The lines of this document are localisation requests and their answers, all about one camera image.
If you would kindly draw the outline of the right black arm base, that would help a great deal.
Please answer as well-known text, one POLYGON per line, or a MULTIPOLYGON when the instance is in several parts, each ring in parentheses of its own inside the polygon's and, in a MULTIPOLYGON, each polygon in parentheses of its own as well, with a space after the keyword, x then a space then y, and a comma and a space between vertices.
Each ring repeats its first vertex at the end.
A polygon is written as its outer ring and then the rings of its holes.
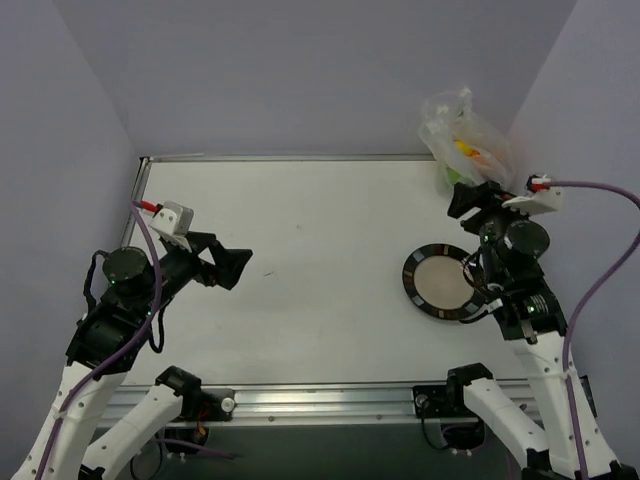
POLYGON ((427 445, 438 452, 471 456, 487 440, 485 423, 444 384, 412 387, 414 415, 427 445))

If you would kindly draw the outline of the yellow fake lemon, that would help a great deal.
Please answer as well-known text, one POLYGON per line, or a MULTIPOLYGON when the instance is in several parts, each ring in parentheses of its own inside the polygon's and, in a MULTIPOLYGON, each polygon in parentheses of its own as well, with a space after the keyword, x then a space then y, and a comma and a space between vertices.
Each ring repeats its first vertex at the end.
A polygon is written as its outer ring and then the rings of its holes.
POLYGON ((466 143, 460 140, 455 140, 454 144, 466 156, 473 157, 473 156, 480 155, 480 153, 476 149, 472 148, 471 146, 467 145, 466 143))

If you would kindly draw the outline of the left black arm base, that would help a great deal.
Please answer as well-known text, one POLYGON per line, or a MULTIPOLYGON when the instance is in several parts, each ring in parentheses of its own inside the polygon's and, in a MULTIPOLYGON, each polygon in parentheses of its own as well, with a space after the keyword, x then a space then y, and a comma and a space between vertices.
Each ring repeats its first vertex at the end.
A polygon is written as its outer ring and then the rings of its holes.
POLYGON ((230 422, 236 408, 235 391, 232 389, 214 389, 202 393, 200 409, 196 417, 194 439, 204 446, 209 438, 210 425, 230 422))

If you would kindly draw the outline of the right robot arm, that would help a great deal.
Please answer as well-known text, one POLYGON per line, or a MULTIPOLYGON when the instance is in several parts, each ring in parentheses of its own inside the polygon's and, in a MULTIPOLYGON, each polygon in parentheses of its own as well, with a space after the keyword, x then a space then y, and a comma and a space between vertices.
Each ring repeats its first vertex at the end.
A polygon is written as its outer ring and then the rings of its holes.
POLYGON ((526 196, 487 181, 458 183, 448 214, 479 239, 486 302, 505 343, 521 362, 541 417, 532 420, 481 364, 453 369, 448 388, 511 453, 524 479, 636 479, 604 438, 571 354, 577 318, 566 318, 539 265, 550 245, 532 216, 558 211, 566 181, 532 176, 526 196))

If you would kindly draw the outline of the clear plastic bag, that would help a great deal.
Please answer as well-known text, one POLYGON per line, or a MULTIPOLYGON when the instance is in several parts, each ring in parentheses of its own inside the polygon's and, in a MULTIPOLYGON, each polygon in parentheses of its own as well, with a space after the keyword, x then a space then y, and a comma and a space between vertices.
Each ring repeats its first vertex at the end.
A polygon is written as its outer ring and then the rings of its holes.
POLYGON ((449 186, 445 168, 456 170, 457 183, 480 185, 494 181, 508 189, 515 177, 515 163, 506 136, 473 109, 473 94, 464 87, 429 97, 421 109, 418 136, 433 155, 449 186), (460 140, 480 155, 464 155, 454 144, 460 140))

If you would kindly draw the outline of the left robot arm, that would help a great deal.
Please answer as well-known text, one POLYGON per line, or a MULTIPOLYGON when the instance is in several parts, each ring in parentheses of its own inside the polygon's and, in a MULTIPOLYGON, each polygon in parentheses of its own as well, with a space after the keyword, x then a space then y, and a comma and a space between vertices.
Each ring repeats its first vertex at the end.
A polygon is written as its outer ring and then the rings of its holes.
POLYGON ((191 282, 233 289, 253 256, 227 249, 212 233, 189 232, 166 253, 121 247, 103 256, 110 285, 100 298, 84 286, 88 311, 78 322, 54 402, 16 479, 114 479, 174 420, 229 416, 230 397, 205 392, 197 376, 169 366, 143 399, 101 437, 94 435, 116 390, 149 345, 159 349, 167 306, 191 282))

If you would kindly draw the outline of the green fake melon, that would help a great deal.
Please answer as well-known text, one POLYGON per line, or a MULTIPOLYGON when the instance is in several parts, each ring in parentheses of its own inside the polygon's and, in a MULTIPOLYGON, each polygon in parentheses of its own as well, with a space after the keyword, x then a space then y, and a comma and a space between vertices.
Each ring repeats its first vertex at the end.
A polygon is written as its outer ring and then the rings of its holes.
POLYGON ((450 167, 445 168, 445 173, 447 180, 452 184, 457 183, 461 179, 461 175, 450 167))

